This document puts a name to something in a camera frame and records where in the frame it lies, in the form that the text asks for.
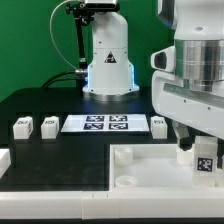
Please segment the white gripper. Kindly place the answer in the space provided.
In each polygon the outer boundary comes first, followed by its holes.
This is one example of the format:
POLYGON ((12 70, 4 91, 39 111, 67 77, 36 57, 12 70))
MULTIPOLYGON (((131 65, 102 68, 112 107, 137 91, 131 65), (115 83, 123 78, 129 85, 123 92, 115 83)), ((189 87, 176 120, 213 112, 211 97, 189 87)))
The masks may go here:
POLYGON ((224 140, 224 80, 212 84, 212 92, 191 91, 175 76, 173 46, 151 55, 152 105, 157 114, 172 119, 179 148, 190 147, 192 127, 224 140))

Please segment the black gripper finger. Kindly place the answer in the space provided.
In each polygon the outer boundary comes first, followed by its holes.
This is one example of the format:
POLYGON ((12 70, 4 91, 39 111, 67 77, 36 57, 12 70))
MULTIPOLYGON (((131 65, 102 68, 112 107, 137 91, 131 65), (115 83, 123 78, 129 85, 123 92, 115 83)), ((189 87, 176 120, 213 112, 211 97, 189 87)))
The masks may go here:
POLYGON ((217 168, 222 169, 224 157, 224 140, 218 139, 217 168))

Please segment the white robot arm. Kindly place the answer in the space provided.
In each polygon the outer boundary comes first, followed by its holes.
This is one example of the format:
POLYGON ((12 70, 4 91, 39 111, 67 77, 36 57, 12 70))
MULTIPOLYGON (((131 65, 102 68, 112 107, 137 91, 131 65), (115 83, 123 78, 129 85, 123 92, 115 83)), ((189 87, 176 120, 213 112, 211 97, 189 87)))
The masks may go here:
MULTIPOLYGON (((127 56, 127 22, 118 0, 84 0, 93 20, 88 97, 117 100, 139 90, 127 56)), ((152 105, 174 121, 179 139, 192 127, 224 140, 224 0, 157 0, 174 44, 151 56, 152 105)))

